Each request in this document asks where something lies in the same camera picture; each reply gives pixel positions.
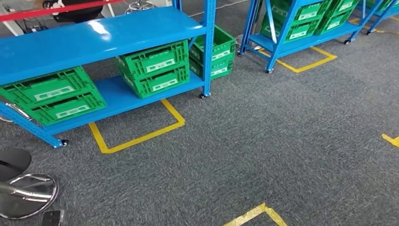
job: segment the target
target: crate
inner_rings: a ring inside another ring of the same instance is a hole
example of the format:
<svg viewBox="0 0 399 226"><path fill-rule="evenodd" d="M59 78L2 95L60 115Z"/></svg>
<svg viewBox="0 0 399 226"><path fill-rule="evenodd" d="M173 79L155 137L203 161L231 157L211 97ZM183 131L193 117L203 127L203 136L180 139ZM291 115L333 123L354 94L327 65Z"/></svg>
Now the crate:
<svg viewBox="0 0 399 226"><path fill-rule="evenodd" d="M366 0L366 6L368 8L372 8L373 5L375 4L375 1L376 0ZM391 2L392 2L392 0L383 0L381 5L378 7L377 11L382 11L382 10L386 9L390 5ZM397 6L399 6L399 0L396 0L396 3L393 7L397 7Z"/></svg>
<svg viewBox="0 0 399 226"><path fill-rule="evenodd" d="M190 81L188 64L141 80L131 80L126 74L122 77L140 98L155 95Z"/></svg>
<svg viewBox="0 0 399 226"><path fill-rule="evenodd" d="M213 42L212 62L219 62L226 58L234 57L236 51L235 38L216 25ZM203 56L204 36L199 36L190 49L190 57L198 62L203 62Z"/></svg>
<svg viewBox="0 0 399 226"><path fill-rule="evenodd" d="M107 105L103 98L94 93L85 93L48 105L27 110L26 113L43 125L52 125L61 121L81 116Z"/></svg>
<svg viewBox="0 0 399 226"><path fill-rule="evenodd" d="M359 0L332 0L330 8L324 14L324 17L333 17L344 12L353 11Z"/></svg>
<svg viewBox="0 0 399 226"><path fill-rule="evenodd" d="M321 21L321 16L318 17L317 20L313 20L304 24L298 24L298 25L293 25L289 28L289 31L283 40L283 43L287 43L290 41L295 41L298 39L303 39L309 36L312 36L314 31L317 29L319 23ZM274 28L276 31L276 36L280 36L280 31L282 28L282 24L280 24L279 21L274 22ZM269 20L267 19L267 16L263 18L262 22L262 28L261 28L261 34L264 36L267 36L271 38L271 31L270 31L270 25L269 25Z"/></svg>
<svg viewBox="0 0 399 226"><path fill-rule="evenodd" d="M211 66L211 80L227 76L233 69L234 58L213 63ZM202 78L203 66L196 60L190 58L190 70Z"/></svg>
<svg viewBox="0 0 399 226"><path fill-rule="evenodd" d="M300 7L290 25L304 24L313 20L317 20L318 17L322 17L324 15L330 4L331 0L324 0ZM290 7L290 0L272 0L271 10L274 21L278 20L280 24L283 24L286 20Z"/></svg>
<svg viewBox="0 0 399 226"><path fill-rule="evenodd" d="M93 81L79 66L2 85L0 96L22 109L30 109L92 91L97 91Z"/></svg>
<svg viewBox="0 0 399 226"><path fill-rule="evenodd" d="M321 20L319 27L315 31L315 34L320 35L335 28L343 25L349 16L352 14L352 11L347 11L346 13L342 13L333 17L325 17Z"/></svg>
<svg viewBox="0 0 399 226"><path fill-rule="evenodd" d="M182 40L116 57L119 70L141 80L188 63L188 41Z"/></svg>

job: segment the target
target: blue shelf frame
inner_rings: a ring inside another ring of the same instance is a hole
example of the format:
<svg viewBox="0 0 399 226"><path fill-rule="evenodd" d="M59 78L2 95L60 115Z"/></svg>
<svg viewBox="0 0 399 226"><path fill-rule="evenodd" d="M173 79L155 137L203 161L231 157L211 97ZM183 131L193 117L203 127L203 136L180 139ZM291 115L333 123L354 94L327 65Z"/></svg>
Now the blue shelf frame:
<svg viewBox="0 0 399 226"><path fill-rule="evenodd" d="M367 34L373 33L375 31L375 28L383 20L385 20L391 16L399 15L399 6L395 6L396 2L397 2L397 0L393 0L386 9L381 10L381 11L376 11L373 13L373 16L377 17L377 19L376 20L372 20L371 18L369 19L368 23L371 23L371 26L368 29ZM364 10L366 13L370 13L370 11L371 11L364 4L358 5L357 9Z"/></svg>
<svg viewBox="0 0 399 226"><path fill-rule="evenodd" d="M323 42L326 42L326 41L329 41L332 39L336 39L338 37L341 37L341 36L344 36L344 35L350 34L350 33L351 33L351 35L345 41L345 44L351 43L352 41L355 40L356 36L358 35L358 33L360 32L362 27L367 23L367 21L376 12L376 9L382 3L382 0L377 0L376 3L374 4L374 6L368 11L367 15L365 15L365 9L363 9L362 12L363 12L364 16L361 19L359 25L355 25L355 24L346 22L341 27L336 28L333 31L324 33L322 35L312 35L307 38L284 43L283 38L287 35L287 33L289 31L289 25L293 21L298 9L302 6L321 2L323 0L292 0L291 7L287 14L287 19L285 20L285 22L281 28L279 37L276 37L276 33L275 33L274 21L273 21L273 17L271 14L271 0L264 0L267 17L268 17L269 23L270 23L271 36L272 36L271 38L265 37L259 33L251 34L251 30L252 30L252 27L253 27L254 21L255 21L255 15L256 15L256 12L258 11L261 1L262 0L251 0L251 2L249 4L247 20L245 23L245 29L244 29L244 33L243 33L241 47L238 51L238 55L241 56L241 55L245 54L247 50L249 50L249 51L257 54L258 56L262 57L263 59L267 60L268 63L265 67L265 70L267 73L271 73L273 71L273 67L274 67L277 59L280 57L298 52L300 50L321 44ZM257 50L255 50L249 44L249 42L254 42L254 43L258 44L259 46L263 47L264 49L268 50L270 52L270 57L260 54Z"/></svg>
<svg viewBox="0 0 399 226"><path fill-rule="evenodd" d="M210 96L216 0L204 0L201 23L182 12L181 0L173 0L172 3L171 7L0 39L0 85L200 35L205 36L203 79L191 72L190 82L144 99L138 98L121 76L97 81L95 84L107 103L106 108L50 126L40 126L27 120L4 102L0 102L0 114L54 148L59 148L63 143L54 135L63 131L197 88L202 88L203 96ZM128 29L132 24L135 25L134 30Z"/></svg>

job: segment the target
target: shelf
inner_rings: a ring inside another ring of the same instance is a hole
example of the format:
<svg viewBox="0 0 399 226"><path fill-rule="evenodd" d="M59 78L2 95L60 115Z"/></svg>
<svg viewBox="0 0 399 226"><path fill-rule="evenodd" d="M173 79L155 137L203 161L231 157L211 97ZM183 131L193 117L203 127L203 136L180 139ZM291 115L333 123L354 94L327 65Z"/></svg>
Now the shelf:
<svg viewBox="0 0 399 226"><path fill-rule="evenodd" d="M174 7L2 38L0 84L32 78L206 33Z"/></svg>
<svg viewBox="0 0 399 226"><path fill-rule="evenodd" d="M330 32L324 33L322 35L312 35L312 36L304 38L304 39L281 44L277 58L280 58L280 57L298 52L300 50L309 48L311 46L315 46L315 45L321 44L323 42L341 37L343 35L357 31L358 29L359 29L358 25L351 24L349 22L345 22L342 26L340 26ZM269 52L273 51L274 43L268 37L265 37L261 34L254 34L249 37L249 40L259 44L260 46L262 46Z"/></svg>
<svg viewBox="0 0 399 226"><path fill-rule="evenodd" d="M54 135L202 87L204 82L201 78L193 72L190 73L190 82L144 99L138 98L134 94L133 90L124 82L121 76L97 81L95 84L107 103L106 108L51 126L46 126L44 127L44 130L46 133Z"/></svg>

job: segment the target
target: red barrier rope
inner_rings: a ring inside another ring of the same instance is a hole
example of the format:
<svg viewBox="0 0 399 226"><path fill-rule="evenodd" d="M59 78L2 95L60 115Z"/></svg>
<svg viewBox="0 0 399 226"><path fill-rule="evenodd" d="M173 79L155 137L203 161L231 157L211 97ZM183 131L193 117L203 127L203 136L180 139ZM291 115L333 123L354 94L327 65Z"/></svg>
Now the red barrier rope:
<svg viewBox="0 0 399 226"><path fill-rule="evenodd" d="M117 2L121 2L121 1L123 1L123 0L108 0L108 1L101 0L101 1L92 1L92 2L87 2L87 3L74 4L74 5L69 5L69 6L65 6L65 7L61 7L61 8L43 8L43 9L25 10L25 11L0 15L0 22L8 21L8 20L21 20L21 19L29 18L29 17L45 16L45 15L50 15L53 13L63 13L63 12L74 11L74 10L79 10L79 9L83 9L83 8L91 8L91 7L96 7L96 6L102 6L105 4L117 3Z"/></svg>

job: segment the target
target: white label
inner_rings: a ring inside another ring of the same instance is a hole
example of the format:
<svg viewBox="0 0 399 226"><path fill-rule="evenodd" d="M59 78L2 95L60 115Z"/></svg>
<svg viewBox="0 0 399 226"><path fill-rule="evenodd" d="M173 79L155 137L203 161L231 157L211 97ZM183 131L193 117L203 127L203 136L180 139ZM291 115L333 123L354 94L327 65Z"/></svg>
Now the white label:
<svg viewBox="0 0 399 226"><path fill-rule="evenodd" d="M334 22L334 23L330 24L327 27L327 30L330 30L331 28L337 27L340 23L341 23L341 21L337 21L337 22Z"/></svg>
<svg viewBox="0 0 399 226"><path fill-rule="evenodd" d="M352 4L353 4L353 2L349 2L349 3L343 4L343 5L342 5L342 6L339 8L339 10L338 10L338 11L341 11L341 10L347 9L347 8L351 7L351 6L352 6Z"/></svg>
<svg viewBox="0 0 399 226"><path fill-rule="evenodd" d="M190 65L190 70L192 70L194 73L198 74L197 69L192 65Z"/></svg>
<svg viewBox="0 0 399 226"><path fill-rule="evenodd" d="M35 98L37 101L41 101L41 100L48 99L50 97L56 97L58 95L69 93L72 91L75 91L75 89L72 88L72 86L65 86L63 88L55 89L55 90L52 90L49 92L36 94Z"/></svg>
<svg viewBox="0 0 399 226"><path fill-rule="evenodd" d="M76 114L76 113L79 113L79 112L83 112L83 111L86 111L88 109L90 109L89 106L82 105L80 107L73 108L73 109L68 110L68 111L57 113L56 116L57 116L58 119L61 119L63 117L66 117L66 116L69 116L69 115L73 115L73 114Z"/></svg>
<svg viewBox="0 0 399 226"><path fill-rule="evenodd" d="M287 14L288 14L288 12L287 12L287 11L285 11L285 10L282 10L282 9L280 9L280 8L276 7L276 6L273 6L273 7L271 8L271 10L272 10L273 12L277 13L277 14L280 14L280 15L282 15L283 17L286 17L286 16L287 16Z"/></svg>
<svg viewBox="0 0 399 226"><path fill-rule="evenodd" d="M317 16L317 11L312 12L312 13L302 14L299 17L299 20L309 19L309 18L312 18L312 17L315 17L315 16Z"/></svg>
<svg viewBox="0 0 399 226"><path fill-rule="evenodd" d="M266 26L264 29L265 29L265 31L268 31L268 32L271 33L271 30L270 30L270 27L269 27L269 26ZM280 36L280 32L276 31L276 29L274 29L274 31L275 31L275 33L276 33L276 37L279 37L279 36Z"/></svg>
<svg viewBox="0 0 399 226"><path fill-rule="evenodd" d="M308 33L308 31L291 34L291 36L289 36L289 39L299 38L299 37L305 36L307 33Z"/></svg>
<svg viewBox="0 0 399 226"><path fill-rule="evenodd" d="M224 51L224 52L222 52L222 53L216 54L216 55L214 55L214 56L212 57L212 61L217 60L217 59L219 59L219 58L222 58L222 57L224 57L224 56L227 56L227 55L229 55L229 54L230 54L230 50L226 50L226 51Z"/></svg>
<svg viewBox="0 0 399 226"><path fill-rule="evenodd" d="M193 54L196 58L200 58L198 53L196 51L194 51L193 49L190 49L190 53Z"/></svg>
<svg viewBox="0 0 399 226"><path fill-rule="evenodd" d="M211 72L211 76L214 76L214 75L217 75L217 74L221 74L221 73L226 72L226 71L227 71L227 67L221 68L219 70Z"/></svg>
<svg viewBox="0 0 399 226"><path fill-rule="evenodd" d="M148 66L147 67L147 72L153 72L153 71L156 71L156 70L161 69L163 67L167 67L169 65L174 65L175 63L176 63L175 59L169 59L169 60L166 60L164 62Z"/></svg>
<svg viewBox="0 0 399 226"><path fill-rule="evenodd" d="M177 83L177 79L172 79L172 80L170 80L170 81L167 81L167 82L161 83L161 84L159 84L159 85L153 86L153 87L152 87L152 91L155 92L155 91L157 91L157 90L160 90L160 89L163 89L163 88L165 88L165 87L174 85L174 84L176 84L176 83Z"/></svg>

